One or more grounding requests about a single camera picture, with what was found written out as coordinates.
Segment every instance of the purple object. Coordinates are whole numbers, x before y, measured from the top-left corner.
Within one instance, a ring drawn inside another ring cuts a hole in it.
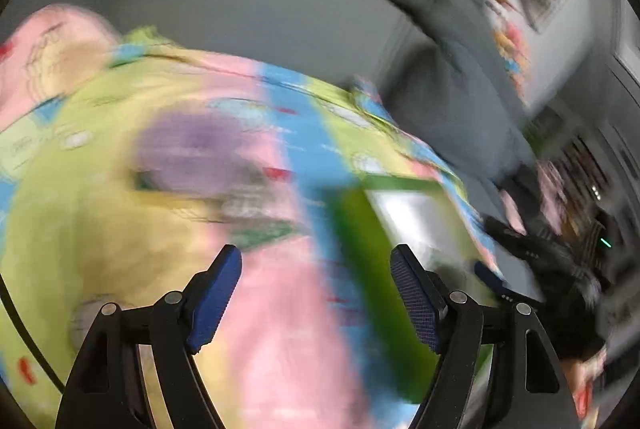
[[[136,142],[139,170],[153,186],[207,198],[228,189],[241,170],[242,132],[233,117],[209,110],[159,111]]]

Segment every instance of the blue stripe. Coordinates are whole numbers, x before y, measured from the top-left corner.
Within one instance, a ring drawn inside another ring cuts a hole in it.
[[[281,128],[294,173],[298,195],[303,199],[306,217],[318,244],[321,263],[328,270],[327,279],[334,295],[344,305],[334,305],[340,316],[359,313],[365,324],[342,326],[343,336],[370,397],[370,409],[376,427],[391,429],[411,419],[416,406],[398,400],[388,365],[380,358],[377,339],[364,318],[364,302],[356,285],[345,275],[336,275],[343,258],[334,234],[333,220],[325,206],[326,192],[356,184],[356,176],[345,165],[334,140],[324,128],[319,109],[308,94],[306,77],[300,73],[264,64],[262,77],[274,107],[292,109],[295,114],[275,112],[274,122]]]

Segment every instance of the silver screw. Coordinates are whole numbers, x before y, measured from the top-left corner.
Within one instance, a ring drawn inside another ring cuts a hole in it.
[[[464,292],[456,290],[455,292],[451,292],[449,294],[449,299],[451,299],[454,303],[464,304],[466,303],[467,297]]]
[[[182,301],[182,294],[180,292],[169,292],[164,296],[164,302],[167,304],[177,304]]]
[[[100,313],[102,315],[113,315],[114,313],[116,313],[117,309],[118,308],[116,307],[115,304],[107,303],[100,309]]]
[[[516,304],[516,310],[522,315],[529,315],[531,313],[531,306],[527,303],[518,303]]]

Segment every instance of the patterned fabric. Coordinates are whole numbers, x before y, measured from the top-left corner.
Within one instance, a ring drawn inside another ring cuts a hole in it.
[[[118,44],[96,16],[55,12],[55,41],[43,40],[50,27],[27,21],[21,29],[40,30],[30,35],[39,53],[26,55],[33,46],[12,39],[15,49],[0,64],[6,87],[23,95],[0,106],[0,272],[56,373],[65,380],[74,361],[70,332],[88,327],[83,305],[101,297],[154,303],[231,242],[243,251],[242,277],[213,342],[196,358],[226,426],[407,423],[416,406],[398,399],[380,363],[324,200],[327,190],[365,173],[437,178],[497,270],[492,242],[450,168],[397,128],[365,82],[344,91],[261,62],[187,50],[152,28]],[[76,23],[79,30],[93,23],[94,33],[76,32]],[[59,57],[69,76],[41,66],[57,66]],[[27,64],[40,73],[36,86],[20,79]],[[226,114],[239,125],[241,177],[215,196],[196,199],[141,181],[137,139],[175,107]],[[60,395],[4,310],[0,333],[12,393],[39,428],[53,427]],[[157,377],[152,369],[145,376],[158,427],[170,427]]]

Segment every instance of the green container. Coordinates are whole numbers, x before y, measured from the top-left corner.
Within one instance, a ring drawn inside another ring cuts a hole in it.
[[[418,340],[404,309],[391,278],[391,250],[407,243],[422,266],[438,272],[450,289],[490,305],[489,289],[471,271],[481,254],[447,192],[435,181],[369,175],[361,186],[337,193],[330,203],[344,256],[382,340],[398,394],[420,403],[438,355]],[[490,355],[491,346],[482,346],[476,371]]]

